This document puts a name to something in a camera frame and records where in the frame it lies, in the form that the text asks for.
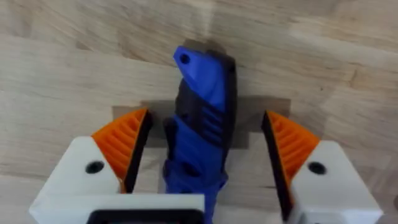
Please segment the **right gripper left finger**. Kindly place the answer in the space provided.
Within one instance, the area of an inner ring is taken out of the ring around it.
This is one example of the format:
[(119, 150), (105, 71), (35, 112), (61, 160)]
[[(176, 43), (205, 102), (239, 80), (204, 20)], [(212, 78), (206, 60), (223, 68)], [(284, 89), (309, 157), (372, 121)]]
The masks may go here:
[(147, 108), (75, 138), (30, 206), (35, 219), (87, 219), (97, 210), (137, 209), (132, 194), (152, 127)]

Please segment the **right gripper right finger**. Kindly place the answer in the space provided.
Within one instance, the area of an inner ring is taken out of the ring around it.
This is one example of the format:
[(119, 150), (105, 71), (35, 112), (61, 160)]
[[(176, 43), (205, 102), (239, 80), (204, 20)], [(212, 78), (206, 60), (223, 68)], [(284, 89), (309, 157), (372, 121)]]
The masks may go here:
[(267, 110), (262, 120), (287, 224), (374, 224), (383, 211), (343, 148)]

